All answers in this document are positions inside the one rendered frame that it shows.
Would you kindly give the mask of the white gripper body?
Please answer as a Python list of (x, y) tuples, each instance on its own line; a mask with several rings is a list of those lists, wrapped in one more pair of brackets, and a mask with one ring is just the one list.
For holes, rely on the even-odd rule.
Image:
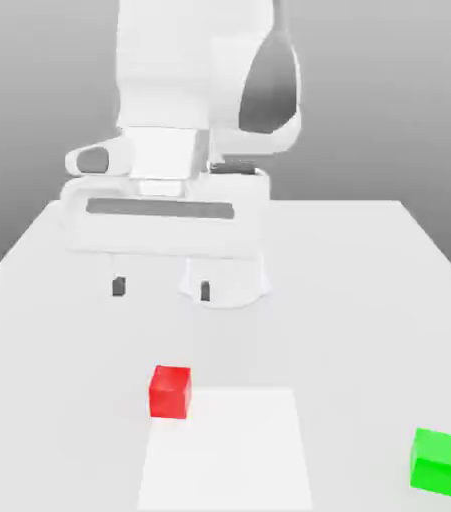
[(121, 177), (68, 181), (60, 194), (75, 251), (170, 256), (254, 256), (262, 240), (264, 178), (202, 176), (182, 197), (140, 195)]

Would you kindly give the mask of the small red cube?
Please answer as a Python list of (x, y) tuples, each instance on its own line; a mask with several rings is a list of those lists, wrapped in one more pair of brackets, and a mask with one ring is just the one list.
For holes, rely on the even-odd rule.
[(191, 369), (157, 365), (148, 392), (151, 417), (185, 419), (192, 393)]

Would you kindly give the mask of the small green cube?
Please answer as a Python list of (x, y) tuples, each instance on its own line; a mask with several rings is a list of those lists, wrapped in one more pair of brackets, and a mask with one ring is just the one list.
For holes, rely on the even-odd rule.
[(451, 497), (451, 434), (425, 428), (415, 430), (409, 483), (413, 488)]

